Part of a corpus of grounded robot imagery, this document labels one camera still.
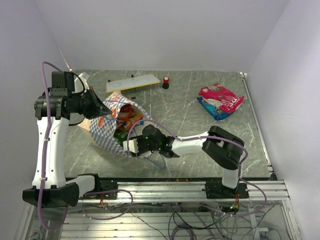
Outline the pink snack packet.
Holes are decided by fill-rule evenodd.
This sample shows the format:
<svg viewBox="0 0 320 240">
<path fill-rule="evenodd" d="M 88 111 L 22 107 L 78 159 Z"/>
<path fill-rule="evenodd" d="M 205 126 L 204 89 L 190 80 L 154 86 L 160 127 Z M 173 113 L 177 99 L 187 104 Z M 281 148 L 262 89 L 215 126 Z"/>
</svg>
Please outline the pink snack packet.
<svg viewBox="0 0 320 240">
<path fill-rule="evenodd" d="M 198 94 L 206 103 L 218 107 L 228 114 L 235 112 L 244 101 L 244 96 L 236 96 L 232 91 L 219 83 L 202 87 Z"/>
</svg>

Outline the blue snack packet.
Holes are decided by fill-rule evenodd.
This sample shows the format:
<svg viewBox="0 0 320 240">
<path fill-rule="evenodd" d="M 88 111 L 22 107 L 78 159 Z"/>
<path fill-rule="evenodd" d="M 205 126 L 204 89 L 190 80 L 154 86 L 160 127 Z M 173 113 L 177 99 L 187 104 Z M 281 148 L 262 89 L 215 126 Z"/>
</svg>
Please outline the blue snack packet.
<svg viewBox="0 0 320 240">
<path fill-rule="evenodd" d="M 215 107 L 205 101 L 205 99 L 200 96 L 196 98 L 202 107 L 216 120 L 221 121 L 228 118 L 231 113 L 222 111 L 219 107 Z"/>
</svg>

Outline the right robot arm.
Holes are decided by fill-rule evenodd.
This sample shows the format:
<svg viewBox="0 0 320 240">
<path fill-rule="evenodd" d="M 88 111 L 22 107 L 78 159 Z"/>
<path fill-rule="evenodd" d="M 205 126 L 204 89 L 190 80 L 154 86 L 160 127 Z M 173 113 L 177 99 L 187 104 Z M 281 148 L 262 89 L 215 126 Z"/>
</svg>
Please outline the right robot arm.
<svg viewBox="0 0 320 240">
<path fill-rule="evenodd" d="M 239 190 L 241 164 L 248 156 L 242 139 L 218 126 L 209 131 L 178 137 L 165 135 L 152 124 L 142 130 L 142 134 L 131 137 L 129 143 L 131 155 L 142 157 L 150 152 L 158 152 L 165 158 L 179 158 L 189 154 L 206 154 L 222 168 L 222 180 L 207 190 L 213 198 L 234 198 Z"/>
</svg>

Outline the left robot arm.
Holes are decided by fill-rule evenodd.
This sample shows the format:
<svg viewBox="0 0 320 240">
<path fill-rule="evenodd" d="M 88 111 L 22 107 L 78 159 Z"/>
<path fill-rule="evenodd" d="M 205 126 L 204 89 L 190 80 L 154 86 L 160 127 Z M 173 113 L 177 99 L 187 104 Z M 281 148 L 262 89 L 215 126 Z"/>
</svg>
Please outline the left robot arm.
<svg viewBox="0 0 320 240">
<path fill-rule="evenodd" d="M 51 87 L 34 103 L 38 157 L 31 188 L 22 192 L 22 199 L 40 209 L 74 207 L 80 196 L 96 199 L 102 193 L 96 173 L 82 174 L 70 181 L 65 178 L 64 147 L 71 114 L 92 120 L 112 112 L 92 87 L 76 92 L 76 77 L 73 72 L 52 72 Z"/>
</svg>

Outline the checkered paper bag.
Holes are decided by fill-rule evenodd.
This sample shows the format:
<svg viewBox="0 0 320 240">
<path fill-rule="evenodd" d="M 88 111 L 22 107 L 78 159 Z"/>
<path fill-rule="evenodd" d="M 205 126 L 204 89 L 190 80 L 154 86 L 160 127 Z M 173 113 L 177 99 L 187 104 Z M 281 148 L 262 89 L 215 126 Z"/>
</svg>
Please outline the checkered paper bag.
<svg viewBox="0 0 320 240">
<path fill-rule="evenodd" d="M 123 96 L 120 91 L 113 92 L 109 97 L 102 101 L 111 111 L 110 115 L 103 115 L 94 119 L 84 119 L 78 126 L 88 137 L 88 139 L 97 147 L 107 150 L 113 154 L 121 157 L 127 157 L 129 159 L 149 159 L 151 152 L 147 152 L 142 156 L 137 156 L 136 153 L 128 154 L 124 150 L 123 146 L 117 143 L 114 138 L 116 131 L 117 119 L 119 117 L 132 118 L 135 115 L 142 114 L 143 118 L 133 124 L 128 131 L 128 138 L 137 138 L 142 134 L 143 128 L 150 123 L 152 117 L 150 114 L 138 103 Z M 130 104 L 135 110 L 135 113 L 126 114 L 120 113 L 122 106 Z"/>
</svg>

